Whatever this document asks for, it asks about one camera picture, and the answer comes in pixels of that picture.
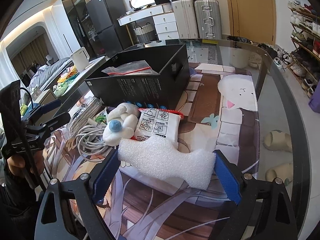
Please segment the person's left hand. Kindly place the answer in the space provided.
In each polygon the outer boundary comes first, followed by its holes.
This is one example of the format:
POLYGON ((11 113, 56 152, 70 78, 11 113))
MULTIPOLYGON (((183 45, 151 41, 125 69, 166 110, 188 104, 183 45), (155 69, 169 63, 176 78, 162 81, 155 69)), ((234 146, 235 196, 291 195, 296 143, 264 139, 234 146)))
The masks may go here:
MULTIPOLYGON (((43 151, 37 151, 33 155, 35 165, 39 174, 44 171, 44 157, 43 151)), ((24 159, 19 155, 13 155, 7 160, 10 172, 15 176, 23 176, 22 170, 25 167, 24 159)))

